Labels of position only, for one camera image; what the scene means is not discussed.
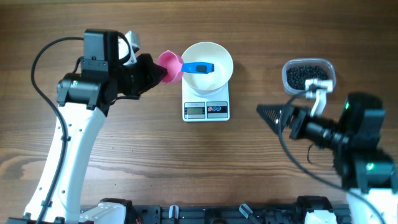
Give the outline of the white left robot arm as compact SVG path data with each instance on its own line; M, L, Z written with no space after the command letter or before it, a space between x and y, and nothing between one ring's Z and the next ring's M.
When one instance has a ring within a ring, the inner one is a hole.
M83 55L49 102L57 120L38 186L23 216L8 218L9 223L80 223L90 154L110 107L139 99L166 76L149 54L139 53L134 32L88 29L81 40Z

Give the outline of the pink scoop blue handle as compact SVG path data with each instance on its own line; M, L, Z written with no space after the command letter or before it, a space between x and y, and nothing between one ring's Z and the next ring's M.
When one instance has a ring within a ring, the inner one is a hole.
M178 83L184 73L209 74L215 71L215 66L212 63L185 63L181 56L169 50L160 54L157 64L167 69L167 75L162 80L166 84Z

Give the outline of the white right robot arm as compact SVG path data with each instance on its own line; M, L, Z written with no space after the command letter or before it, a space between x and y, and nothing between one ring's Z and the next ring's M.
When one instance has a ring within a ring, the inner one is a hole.
M339 121L311 116L295 106L298 93L281 105L258 105L259 116L278 136L290 161L311 178L346 194L354 223L397 223L397 168L379 146L386 111L382 100L364 92L348 94ZM333 167L341 184L333 184L302 166L290 153L283 131L292 140L307 139L320 149L331 149Z

